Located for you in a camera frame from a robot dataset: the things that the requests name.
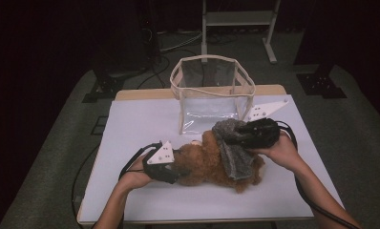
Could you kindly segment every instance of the teddy bear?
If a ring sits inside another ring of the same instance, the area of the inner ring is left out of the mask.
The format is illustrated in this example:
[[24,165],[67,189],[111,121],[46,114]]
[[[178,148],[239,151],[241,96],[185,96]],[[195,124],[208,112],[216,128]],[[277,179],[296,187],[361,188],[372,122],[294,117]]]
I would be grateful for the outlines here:
[[207,181],[234,188],[238,194],[242,193],[250,184],[259,184],[262,181],[264,160],[257,154],[253,155],[242,151],[242,154],[248,155],[246,163],[241,167],[248,173],[245,173],[244,176],[231,176],[231,172],[225,168],[225,161],[228,165],[228,158],[222,154],[223,147],[220,146],[222,144],[219,141],[220,137],[213,130],[205,131],[201,141],[194,140],[175,151],[175,160],[171,164],[171,169],[179,173],[178,183],[195,186]]

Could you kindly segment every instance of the forearm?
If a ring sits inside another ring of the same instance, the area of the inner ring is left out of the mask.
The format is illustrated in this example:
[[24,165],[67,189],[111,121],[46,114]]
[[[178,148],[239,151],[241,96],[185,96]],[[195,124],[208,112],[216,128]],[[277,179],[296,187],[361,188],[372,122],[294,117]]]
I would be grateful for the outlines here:
[[[312,172],[308,165],[294,171],[296,178],[300,181],[306,196],[316,205],[357,227],[359,224],[348,214],[348,212],[329,193],[319,178]],[[320,228],[346,228],[341,224],[329,219],[316,210],[312,212],[317,219]]]
[[117,185],[113,192],[111,193],[100,218],[95,224],[95,229],[97,228],[117,228],[125,209],[125,203],[127,201],[128,194],[130,190]]

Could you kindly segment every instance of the white metal stand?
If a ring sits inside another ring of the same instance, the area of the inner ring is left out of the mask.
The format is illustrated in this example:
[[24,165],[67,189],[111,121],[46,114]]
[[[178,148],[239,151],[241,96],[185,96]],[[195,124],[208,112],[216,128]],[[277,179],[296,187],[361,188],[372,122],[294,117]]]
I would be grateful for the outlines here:
[[277,63],[270,41],[276,24],[281,0],[276,0],[274,10],[207,12],[206,0],[202,1],[202,41],[201,54],[207,54],[207,27],[209,26],[252,26],[268,25],[268,33],[263,38],[270,63]]

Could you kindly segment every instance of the white tabletop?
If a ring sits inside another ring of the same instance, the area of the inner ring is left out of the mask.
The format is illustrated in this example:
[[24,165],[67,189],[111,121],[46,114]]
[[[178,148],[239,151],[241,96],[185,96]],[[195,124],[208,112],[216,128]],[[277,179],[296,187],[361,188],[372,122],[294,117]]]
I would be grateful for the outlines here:
[[[300,155],[342,204],[292,96],[256,95],[254,104],[285,99],[288,104],[270,118],[283,121],[292,128]],[[201,139],[201,136],[179,135],[179,102],[176,99],[114,101],[81,204],[79,223],[97,221],[120,170],[139,148],[170,140],[173,148],[178,149],[193,139]],[[249,186],[242,194],[210,183],[185,187],[152,182],[130,193],[125,221],[165,223],[311,218],[309,207],[298,194],[293,174],[266,157],[264,161],[263,181]]]

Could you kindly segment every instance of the person's left hand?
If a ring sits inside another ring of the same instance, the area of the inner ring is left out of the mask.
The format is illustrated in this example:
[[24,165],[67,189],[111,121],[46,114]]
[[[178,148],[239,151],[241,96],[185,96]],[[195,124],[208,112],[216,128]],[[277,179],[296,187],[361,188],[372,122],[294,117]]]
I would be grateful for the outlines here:
[[121,177],[121,179],[118,181],[118,186],[123,186],[129,191],[137,188],[142,188],[143,186],[147,185],[149,182],[152,181],[148,175],[146,175],[143,172],[143,165],[142,160],[145,157],[145,155],[140,156],[133,165],[128,169],[128,171],[139,171],[139,172],[128,172]]

